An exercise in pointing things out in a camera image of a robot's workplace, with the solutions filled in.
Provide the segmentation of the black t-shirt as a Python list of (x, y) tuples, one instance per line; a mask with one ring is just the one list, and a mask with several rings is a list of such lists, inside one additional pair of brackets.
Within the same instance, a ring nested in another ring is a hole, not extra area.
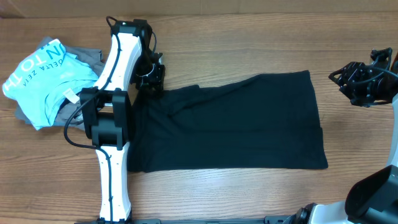
[(130, 172), (181, 169), (326, 169), (308, 71), (259, 74), (219, 87), (138, 94)]

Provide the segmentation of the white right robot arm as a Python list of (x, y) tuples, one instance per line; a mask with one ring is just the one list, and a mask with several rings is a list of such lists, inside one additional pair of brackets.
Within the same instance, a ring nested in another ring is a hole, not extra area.
[[(391, 48), (372, 50), (371, 63), (350, 62), (330, 74), (354, 106), (390, 104), (397, 112), (397, 57)], [(397, 224), (397, 128), (385, 168), (353, 185), (346, 200), (311, 203), (287, 217), (296, 224)]]

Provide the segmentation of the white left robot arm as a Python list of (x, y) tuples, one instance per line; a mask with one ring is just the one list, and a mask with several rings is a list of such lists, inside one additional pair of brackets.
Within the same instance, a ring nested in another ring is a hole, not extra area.
[(154, 36), (146, 20), (118, 21), (107, 17), (111, 51), (91, 88), (80, 93), (83, 123), (96, 152), (101, 176), (101, 210), (97, 223), (131, 223), (127, 192), (127, 152), (134, 123), (128, 88), (150, 95), (164, 89), (162, 54), (150, 45)]

